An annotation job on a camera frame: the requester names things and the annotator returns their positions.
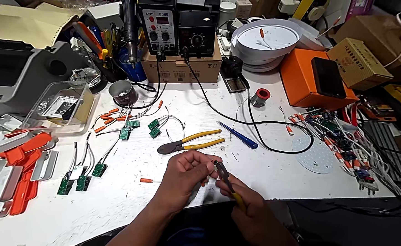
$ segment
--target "white workbench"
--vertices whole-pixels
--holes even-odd
[[[289,106],[277,70],[263,74],[243,74],[250,82],[251,96],[261,87],[271,92],[266,106],[260,109],[252,108],[255,120],[283,121],[279,106],[282,106],[286,115],[304,112],[304,109]],[[236,116],[236,109],[247,98],[246,92],[230,95],[221,77],[217,84],[203,84],[203,87],[211,104],[231,117]],[[216,120],[228,126],[233,125],[231,120],[223,118],[209,108],[198,84],[168,84],[161,99],[170,114],[186,123],[186,136],[221,129]],[[107,88],[97,96],[96,103],[93,115],[116,107],[107,93]],[[132,114],[140,111],[142,109],[133,111]],[[163,133],[160,136],[155,139],[149,136],[147,125],[166,113],[162,107],[155,115],[140,118],[141,127],[132,131],[128,141],[117,143],[109,154],[105,162],[109,166],[103,176],[93,177],[86,192],[76,192],[74,185],[67,196],[56,193],[72,159],[73,141],[78,141],[80,158],[86,134],[61,137],[55,148],[60,154],[53,178],[39,182],[38,195],[29,202],[23,214],[0,218],[0,245],[76,245],[131,223],[159,186],[159,183],[140,183],[140,178],[161,180],[167,161],[172,156],[157,153],[160,145],[170,142],[165,130],[168,130],[173,141],[182,139],[181,125],[172,119],[162,127]],[[241,106],[237,115],[239,120],[250,121],[247,102]],[[110,126],[120,127],[121,123]],[[284,125],[266,124],[258,127],[264,141],[271,148],[291,150],[293,137],[288,135]],[[253,133],[253,126],[236,123],[235,129],[259,143]],[[295,136],[303,135],[298,129],[294,129],[294,132]],[[89,143],[97,159],[100,159],[117,137],[118,133],[98,137],[92,134]],[[221,137],[226,139],[224,143],[201,151],[220,156],[228,171],[258,191],[265,199],[368,197],[367,190],[358,190],[355,178],[344,173],[339,167],[339,162],[334,163],[331,173],[316,174],[304,168],[291,154],[271,152],[261,144],[258,149],[252,150],[225,129],[220,134],[195,139],[189,144],[205,143]],[[380,182],[378,187],[380,191],[371,197],[392,196]],[[200,188],[189,207],[227,200],[215,187],[214,180],[210,180],[205,187]]]

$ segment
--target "blue screwdriver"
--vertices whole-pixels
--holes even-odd
[[[236,137],[238,137],[241,141],[243,141],[243,143],[245,143],[249,148],[251,149],[256,149],[258,148],[258,144],[256,142],[253,142],[252,140],[250,140],[249,138],[241,135],[241,133],[237,132],[234,129],[231,129],[229,126],[223,124],[220,121],[217,121],[217,123],[220,124],[220,126],[223,126],[224,128],[226,128],[226,130],[230,131],[232,134],[234,134]]]

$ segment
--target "smartphone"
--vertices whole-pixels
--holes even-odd
[[[335,98],[346,98],[345,87],[337,63],[328,59],[311,59],[317,93]]]

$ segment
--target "human hand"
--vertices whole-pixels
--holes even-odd
[[[204,185],[207,176],[216,179],[213,161],[222,161],[215,155],[206,155],[196,150],[189,150],[170,158],[161,184],[152,201],[167,212],[180,212],[198,182]]]
[[[247,207],[247,214],[245,214],[239,207],[235,206],[231,216],[243,237],[250,244],[297,245],[290,232],[275,218],[258,192],[247,187],[232,174],[229,174],[228,180],[234,191],[240,194]],[[232,198],[230,189],[225,182],[217,180],[216,186],[220,188],[220,193]]]

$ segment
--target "printer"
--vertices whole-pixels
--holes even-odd
[[[0,115],[26,115],[50,83],[69,81],[72,70],[85,67],[85,59],[66,42],[35,49],[0,40]]]

